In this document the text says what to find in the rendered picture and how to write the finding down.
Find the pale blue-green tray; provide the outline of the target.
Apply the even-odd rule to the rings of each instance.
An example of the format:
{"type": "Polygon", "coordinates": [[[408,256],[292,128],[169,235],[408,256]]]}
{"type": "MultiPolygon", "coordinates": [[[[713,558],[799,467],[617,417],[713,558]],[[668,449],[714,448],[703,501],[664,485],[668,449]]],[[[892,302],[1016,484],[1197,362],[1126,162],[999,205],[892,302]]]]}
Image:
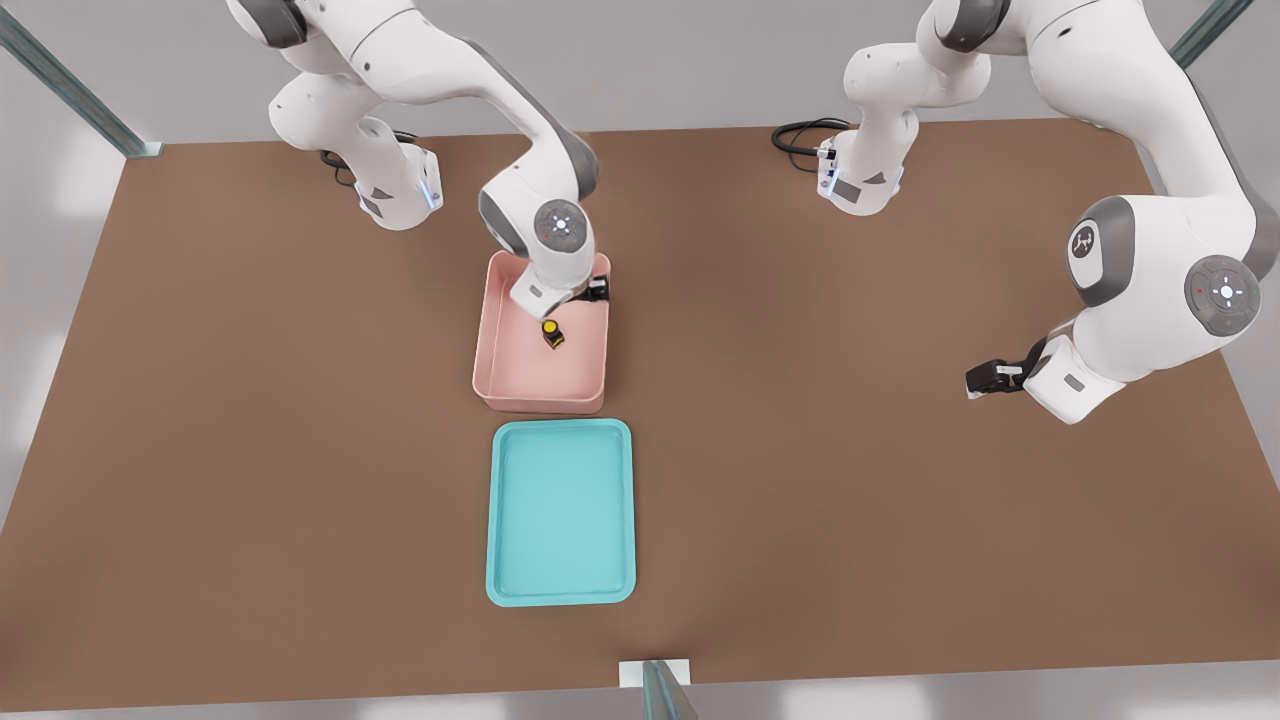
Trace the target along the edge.
{"type": "Polygon", "coordinates": [[[492,446],[486,594],[618,603],[637,580],[632,436],[617,419],[512,421],[492,446]]]}

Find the pink plastic box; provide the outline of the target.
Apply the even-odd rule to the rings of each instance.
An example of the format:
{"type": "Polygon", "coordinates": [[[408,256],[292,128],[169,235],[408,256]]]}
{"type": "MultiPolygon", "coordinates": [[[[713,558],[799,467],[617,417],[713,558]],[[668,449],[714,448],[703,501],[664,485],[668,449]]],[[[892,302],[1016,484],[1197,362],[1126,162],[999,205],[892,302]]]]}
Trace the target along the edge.
{"type": "Polygon", "coordinates": [[[472,386],[499,413],[590,415],[602,410],[611,304],[572,301],[550,316],[567,336],[558,347],[509,292],[529,261],[494,254],[477,332],[472,386]]]}

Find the silver frame post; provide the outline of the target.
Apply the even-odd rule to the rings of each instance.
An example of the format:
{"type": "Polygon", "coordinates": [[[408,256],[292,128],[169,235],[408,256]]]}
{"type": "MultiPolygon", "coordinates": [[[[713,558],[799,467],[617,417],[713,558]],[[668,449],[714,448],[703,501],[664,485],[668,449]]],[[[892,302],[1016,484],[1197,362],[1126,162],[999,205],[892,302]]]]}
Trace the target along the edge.
{"type": "Polygon", "coordinates": [[[687,659],[648,659],[618,664],[620,688],[640,688],[646,720],[700,720],[686,688],[687,659]]]}
{"type": "Polygon", "coordinates": [[[1213,0],[1199,18],[1183,32],[1169,53],[1184,70],[1229,28],[1254,0],[1213,0]]]}
{"type": "Polygon", "coordinates": [[[163,152],[163,143],[143,141],[3,5],[0,5],[0,47],[125,159],[157,158],[163,152]]]}

